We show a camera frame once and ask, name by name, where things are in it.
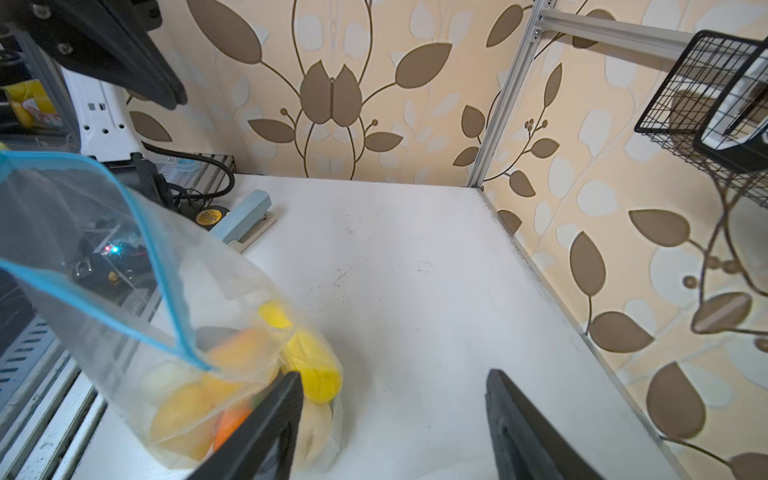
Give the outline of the yellow toy lemon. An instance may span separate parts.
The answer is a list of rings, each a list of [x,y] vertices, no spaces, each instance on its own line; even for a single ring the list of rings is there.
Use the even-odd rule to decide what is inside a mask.
[[[283,369],[301,375],[304,395],[313,403],[329,404],[341,391],[342,366],[325,339],[295,324],[276,299],[259,307],[259,315],[271,326],[291,333],[280,356]]]

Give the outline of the grey blue flat plate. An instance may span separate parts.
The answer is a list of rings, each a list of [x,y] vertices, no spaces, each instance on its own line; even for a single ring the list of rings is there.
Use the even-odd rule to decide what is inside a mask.
[[[210,234],[238,253],[243,253],[277,220],[267,192],[255,190],[229,211]]]

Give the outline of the beige toy potato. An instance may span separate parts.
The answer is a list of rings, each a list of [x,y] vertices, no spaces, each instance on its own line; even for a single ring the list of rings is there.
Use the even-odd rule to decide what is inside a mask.
[[[333,414],[328,404],[303,401],[301,418],[296,437],[292,469],[301,470],[311,465],[331,436]]]

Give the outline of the orange toy tangerine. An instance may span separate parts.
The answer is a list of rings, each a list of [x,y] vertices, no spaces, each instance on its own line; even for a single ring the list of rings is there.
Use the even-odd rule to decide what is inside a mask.
[[[252,411],[252,404],[249,401],[244,401],[233,405],[221,413],[213,441],[214,451],[217,451],[229,439]]]

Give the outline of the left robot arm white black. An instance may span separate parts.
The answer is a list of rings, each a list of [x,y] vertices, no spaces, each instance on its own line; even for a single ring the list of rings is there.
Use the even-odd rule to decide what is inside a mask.
[[[149,34],[156,1],[4,1],[1,143],[99,162],[143,152],[169,134],[133,103],[173,110],[186,90]]]

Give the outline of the yellow red toy peach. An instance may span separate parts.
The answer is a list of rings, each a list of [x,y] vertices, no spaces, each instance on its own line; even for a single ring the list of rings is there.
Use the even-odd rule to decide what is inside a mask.
[[[277,347],[278,344],[269,332],[249,328],[238,331],[214,346],[208,352],[208,357],[213,365],[222,370],[256,371],[273,362]]]

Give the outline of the yellow black tape measure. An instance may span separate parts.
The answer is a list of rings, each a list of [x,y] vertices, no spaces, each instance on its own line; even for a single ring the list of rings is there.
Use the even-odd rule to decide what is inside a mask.
[[[206,230],[211,230],[227,216],[229,210],[223,206],[182,204],[178,208],[178,213],[193,221],[196,225]]]

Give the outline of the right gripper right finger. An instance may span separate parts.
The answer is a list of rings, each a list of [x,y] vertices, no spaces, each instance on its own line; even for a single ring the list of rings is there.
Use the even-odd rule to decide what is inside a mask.
[[[500,479],[599,479],[500,369],[486,380],[486,411]]]

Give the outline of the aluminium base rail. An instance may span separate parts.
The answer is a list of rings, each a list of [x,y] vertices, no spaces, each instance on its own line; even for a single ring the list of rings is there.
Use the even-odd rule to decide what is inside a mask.
[[[142,449],[18,287],[2,296],[2,478],[184,475]]]

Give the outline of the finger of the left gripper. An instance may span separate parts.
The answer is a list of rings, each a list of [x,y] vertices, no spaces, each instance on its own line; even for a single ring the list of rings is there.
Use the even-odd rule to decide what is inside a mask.
[[[149,36],[157,1],[22,0],[11,26],[62,67],[127,89],[169,110],[188,101],[183,83]]]

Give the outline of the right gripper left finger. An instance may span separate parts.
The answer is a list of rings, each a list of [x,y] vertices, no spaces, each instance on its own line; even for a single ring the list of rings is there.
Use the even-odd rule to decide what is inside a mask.
[[[188,479],[288,479],[303,400],[300,374],[288,373]]]

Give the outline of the clear zip bag blue zipper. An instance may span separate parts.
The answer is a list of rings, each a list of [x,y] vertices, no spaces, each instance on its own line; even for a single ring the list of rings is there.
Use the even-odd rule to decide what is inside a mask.
[[[271,327],[258,313],[262,304],[278,300],[295,324],[321,335],[243,253],[89,158],[1,155],[2,269],[167,468],[189,470],[216,452],[194,461],[150,440],[156,411],[177,388],[206,374],[243,383],[232,403],[249,401],[254,411],[290,373],[280,353],[291,333]],[[213,365],[208,352],[249,328],[272,335],[273,362],[248,372]],[[333,427],[325,449],[301,470],[323,471],[339,454],[339,395],[328,404]]]

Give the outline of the small yellow toy fruit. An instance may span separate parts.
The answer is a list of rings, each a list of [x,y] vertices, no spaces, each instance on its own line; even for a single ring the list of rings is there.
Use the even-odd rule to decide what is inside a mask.
[[[150,426],[150,440],[159,447],[194,461],[213,449],[221,413],[236,405],[243,383],[204,375],[177,388],[158,408]]]

